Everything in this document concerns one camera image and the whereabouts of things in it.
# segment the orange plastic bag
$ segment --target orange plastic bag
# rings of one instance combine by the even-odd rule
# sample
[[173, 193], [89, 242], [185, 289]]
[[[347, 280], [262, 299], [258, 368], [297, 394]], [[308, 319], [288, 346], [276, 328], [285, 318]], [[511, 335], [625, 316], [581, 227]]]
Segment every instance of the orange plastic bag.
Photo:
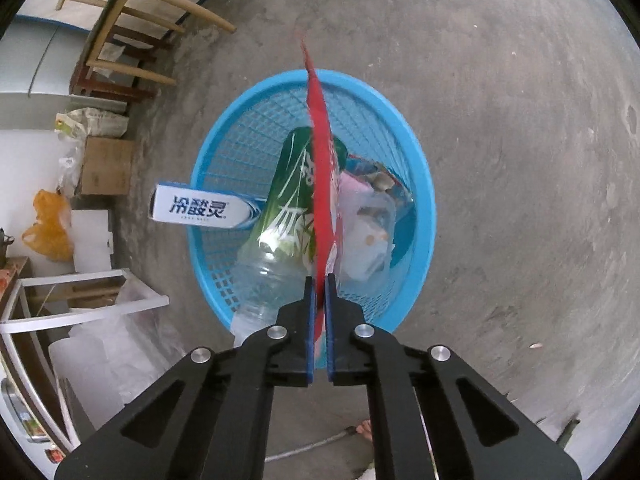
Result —
[[66, 230], [71, 225], [71, 207], [66, 198], [41, 189], [33, 199], [37, 222], [22, 233], [24, 244], [55, 262], [74, 257], [74, 245]]

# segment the metal screw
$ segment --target metal screw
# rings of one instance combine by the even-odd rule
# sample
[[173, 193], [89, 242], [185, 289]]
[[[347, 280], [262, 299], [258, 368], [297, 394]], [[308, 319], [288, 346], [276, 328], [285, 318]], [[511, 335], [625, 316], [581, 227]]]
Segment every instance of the metal screw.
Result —
[[208, 348], [200, 347], [191, 352], [191, 360], [194, 363], [206, 363], [209, 359], [211, 359], [211, 350]]
[[280, 325], [273, 325], [267, 330], [267, 335], [271, 339], [282, 339], [287, 335], [287, 329]]
[[366, 323], [358, 325], [356, 328], [353, 329], [353, 331], [358, 337], [371, 337], [375, 332], [375, 330], [373, 330], [373, 327]]
[[442, 345], [434, 346], [431, 349], [431, 357], [436, 361], [447, 361], [451, 357], [451, 350]]

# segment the hose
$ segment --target hose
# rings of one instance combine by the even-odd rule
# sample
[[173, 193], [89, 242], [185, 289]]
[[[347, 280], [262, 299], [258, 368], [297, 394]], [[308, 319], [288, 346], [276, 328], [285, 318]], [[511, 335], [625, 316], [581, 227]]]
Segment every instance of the hose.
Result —
[[287, 458], [289, 456], [294, 456], [300, 453], [304, 453], [305, 451], [309, 451], [311, 449], [315, 449], [316, 447], [325, 446], [326, 444], [331, 444], [336, 440], [340, 440], [346, 436], [351, 436], [356, 434], [355, 426], [347, 426], [340, 433], [336, 433], [334, 436], [330, 436], [324, 440], [320, 440], [318, 442], [314, 442], [313, 444], [307, 444], [306, 446], [299, 447], [297, 449], [292, 449], [291, 451], [285, 451], [284, 453], [278, 453], [277, 455], [270, 455], [264, 459], [264, 462], [274, 462], [276, 460], [280, 460], [283, 458]]

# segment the clear plastic bottle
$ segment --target clear plastic bottle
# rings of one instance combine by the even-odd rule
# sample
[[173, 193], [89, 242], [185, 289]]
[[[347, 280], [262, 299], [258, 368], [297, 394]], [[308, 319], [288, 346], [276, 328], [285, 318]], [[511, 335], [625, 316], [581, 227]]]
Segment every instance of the clear plastic bottle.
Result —
[[[313, 232], [314, 163], [308, 126], [284, 140], [267, 201], [232, 270], [240, 307], [231, 321], [235, 346], [275, 323], [278, 309], [304, 297], [305, 278], [315, 254]], [[347, 148], [334, 137], [338, 164]]]
[[241, 249], [232, 275], [240, 301], [231, 321], [235, 347], [257, 330], [274, 324], [281, 306], [304, 297], [305, 267], [295, 265], [293, 258], [263, 252], [257, 244]]

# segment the sack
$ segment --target sack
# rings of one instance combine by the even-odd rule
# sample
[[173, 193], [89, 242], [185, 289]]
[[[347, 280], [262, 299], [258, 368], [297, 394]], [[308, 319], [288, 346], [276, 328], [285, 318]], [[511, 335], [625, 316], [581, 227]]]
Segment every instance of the sack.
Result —
[[67, 234], [71, 208], [66, 198], [41, 189], [33, 199], [37, 222], [22, 233], [24, 244], [54, 262], [69, 262], [74, 246]]
[[77, 140], [84, 144], [87, 136], [119, 139], [127, 131], [129, 118], [96, 108], [78, 108], [56, 114], [55, 132], [60, 140]]

